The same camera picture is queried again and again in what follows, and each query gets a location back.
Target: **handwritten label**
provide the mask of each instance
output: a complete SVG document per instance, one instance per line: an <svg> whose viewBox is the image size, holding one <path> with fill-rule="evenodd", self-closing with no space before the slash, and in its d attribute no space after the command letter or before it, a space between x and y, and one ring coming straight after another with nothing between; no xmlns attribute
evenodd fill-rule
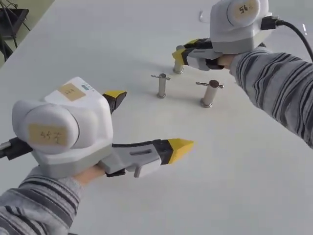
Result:
<svg viewBox="0 0 313 235"><path fill-rule="evenodd" d="M67 145L67 130L62 126L28 125L29 141L34 144Z"/></svg>
<svg viewBox="0 0 313 235"><path fill-rule="evenodd" d="M80 89L75 87L72 83L61 86L58 91L61 92L70 101L75 101L86 95Z"/></svg>
<svg viewBox="0 0 313 235"><path fill-rule="evenodd" d="M236 19L254 15L257 13L257 5L255 0L247 0L244 3L235 5L234 7L234 16Z"/></svg>

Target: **metal pin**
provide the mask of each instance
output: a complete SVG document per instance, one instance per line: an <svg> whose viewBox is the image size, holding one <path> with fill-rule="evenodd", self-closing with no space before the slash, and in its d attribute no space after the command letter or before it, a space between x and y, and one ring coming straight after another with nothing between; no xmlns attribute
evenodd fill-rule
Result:
<svg viewBox="0 0 313 235"><path fill-rule="evenodd" d="M176 50L183 49L183 48L185 48L185 47L184 46L177 46ZM175 60L173 72L176 74L182 74L184 72L183 65L177 60Z"/></svg>
<svg viewBox="0 0 313 235"><path fill-rule="evenodd" d="M224 85L216 80L211 80L209 83L196 82L197 85L207 86L204 97L200 100L200 105L204 108L211 108L217 89L224 88Z"/></svg>
<svg viewBox="0 0 313 235"><path fill-rule="evenodd" d="M159 76L151 75L151 77L158 78L158 93L157 97L163 99L166 97L165 88L166 88L166 80L171 80L171 78L167 77L166 74L161 73Z"/></svg>

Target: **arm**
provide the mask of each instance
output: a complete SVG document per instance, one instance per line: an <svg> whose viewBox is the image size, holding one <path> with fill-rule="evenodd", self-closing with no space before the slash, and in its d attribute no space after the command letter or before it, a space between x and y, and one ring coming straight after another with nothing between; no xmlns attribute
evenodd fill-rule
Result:
<svg viewBox="0 0 313 235"><path fill-rule="evenodd" d="M18 188L0 197L0 234L66 235L77 214L83 186L103 174L95 166L73 178L55 180L34 168Z"/></svg>
<svg viewBox="0 0 313 235"><path fill-rule="evenodd" d="M313 148L313 64L263 47L226 55L219 64L230 69L253 105Z"/></svg>

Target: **human hand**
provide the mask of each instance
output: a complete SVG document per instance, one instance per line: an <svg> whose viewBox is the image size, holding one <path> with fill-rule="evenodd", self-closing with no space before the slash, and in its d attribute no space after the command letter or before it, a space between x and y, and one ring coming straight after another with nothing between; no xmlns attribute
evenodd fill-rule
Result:
<svg viewBox="0 0 313 235"><path fill-rule="evenodd" d="M89 184L92 180L105 175L105 171L98 165L94 165L87 170L75 175L73 178L82 186Z"/></svg>
<svg viewBox="0 0 313 235"><path fill-rule="evenodd" d="M225 69L229 70L229 66L233 59L235 58L236 54L226 54L222 55L218 58L218 65L224 66Z"/></svg>

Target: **gray striped sweater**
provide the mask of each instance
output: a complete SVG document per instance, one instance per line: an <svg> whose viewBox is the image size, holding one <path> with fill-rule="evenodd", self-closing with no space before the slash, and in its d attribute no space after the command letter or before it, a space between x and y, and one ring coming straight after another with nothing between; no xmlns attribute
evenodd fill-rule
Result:
<svg viewBox="0 0 313 235"><path fill-rule="evenodd" d="M256 107L313 147L313 64L258 47L237 55L230 73ZM0 234L66 235L80 193L74 179L50 179L36 167L19 188L0 197Z"/></svg>

